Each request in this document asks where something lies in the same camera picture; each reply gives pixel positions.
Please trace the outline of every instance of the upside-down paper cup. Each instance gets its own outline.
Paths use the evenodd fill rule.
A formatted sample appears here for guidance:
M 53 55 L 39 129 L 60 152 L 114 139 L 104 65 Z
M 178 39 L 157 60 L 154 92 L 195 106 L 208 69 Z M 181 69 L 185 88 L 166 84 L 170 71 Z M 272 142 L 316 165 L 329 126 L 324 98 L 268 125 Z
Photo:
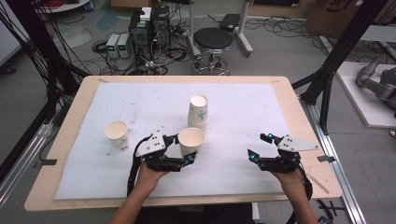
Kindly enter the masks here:
M 125 149 L 128 147 L 128 127 L 123 121 L 114 121 L 107 125 L 105 135 L 114 147 Z
M 202 122 L 202 123 L 194 123 L 191 120 L 187 121 L 187 127 L 189 128 L 197 128 L 200 129 L 202 132 L 206 133 L 206 128 L 207 128 L 207 123 L 208 123 L 209 119 L 206 119 L 206 121 Z
M 188 119 L 193 123 L 203 123 L 207 120 L 207 99 L 204 95 L 197 94 L 190 99 Z
M 181 155 L 184 157 L 192 152 L 199 152 L 202 143 L 205 140 L 205 134 L 197 128 L 187 128 L 178 134 Z

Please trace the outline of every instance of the stool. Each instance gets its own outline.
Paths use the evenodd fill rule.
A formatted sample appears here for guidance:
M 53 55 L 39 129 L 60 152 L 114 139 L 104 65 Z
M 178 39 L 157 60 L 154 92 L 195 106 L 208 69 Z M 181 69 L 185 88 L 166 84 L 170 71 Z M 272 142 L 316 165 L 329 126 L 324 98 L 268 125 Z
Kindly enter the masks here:
M 210 75 L 230 75 L 225 60 L 215 54 L 229 50 L 232 43 L 233 37 L 227 31 L 219 28 L 204 28 L 195 32 L 193 37 L 194 46 L 210 54 L 199 56 L 194 60 L 192 73 L 202 74 L 202 72 L 207 70 Z

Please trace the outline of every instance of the human arm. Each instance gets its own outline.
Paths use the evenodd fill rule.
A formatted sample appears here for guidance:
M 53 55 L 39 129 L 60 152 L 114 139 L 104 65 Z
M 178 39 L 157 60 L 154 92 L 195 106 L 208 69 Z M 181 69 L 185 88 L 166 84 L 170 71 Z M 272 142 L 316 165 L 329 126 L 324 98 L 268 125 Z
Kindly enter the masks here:
M 279 180 L 283 191 L 288 196 L 297 218 L 297 223 L 318 224 L 314 210 L 306 198 L 304 179 L 301 173 L 295 170 L 288 174 L 276 172 L 272 172 L 272 174 Z
M 149 169 L 143 161 L 140 166 L 139 175 L 134 189 L 108 223 L 134 223 L 143 202 L 155 189 L 160 178 L 166 174 L 167 172 L 157 172 Z

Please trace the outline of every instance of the stacked paper cups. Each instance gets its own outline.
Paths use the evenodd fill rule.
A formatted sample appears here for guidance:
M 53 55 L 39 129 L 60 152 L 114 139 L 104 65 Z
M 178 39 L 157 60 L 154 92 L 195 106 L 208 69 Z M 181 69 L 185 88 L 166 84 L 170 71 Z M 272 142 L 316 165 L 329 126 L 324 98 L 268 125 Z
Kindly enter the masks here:
M 191 97 L 188 115 L 188 127 L 198 128 L 206 132 L 209 113 L 207 110 L 207 99 L 204 95 L 197 94 Z

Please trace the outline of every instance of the wooden table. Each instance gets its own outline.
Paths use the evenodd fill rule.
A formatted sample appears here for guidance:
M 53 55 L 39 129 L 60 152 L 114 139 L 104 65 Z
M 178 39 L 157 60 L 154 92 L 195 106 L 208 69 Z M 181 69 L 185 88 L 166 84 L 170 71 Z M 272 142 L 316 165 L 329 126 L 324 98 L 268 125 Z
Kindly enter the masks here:
M 64 123 L 52 145 L 47 160 L 57 160 L 56 165 L 43 166 L 26 200 L 28 211 L 119 207 L 123 199 L 103 200 L 54 200 L 64 171 L 68 153 L 76 141 L 78 130 L 90 108 L 96 89 L 101 82 L 124 83 L 262 83 L 271 84 L 290 134 L 319 145 L 301 105 L 285 77 L 86 77 L 67 113 Z M 342 195 L 340 185 L 327 162 L 319 162 L 323 150 L 301 152 L 302 163 L 314 188 L 313 198 L 337 198 Z M 148 198 L 144 205 L 175 205 L 205 203 L 264 202 L 286 200 L 284 194 L 249 194 L 194 196 L 176 198 Z

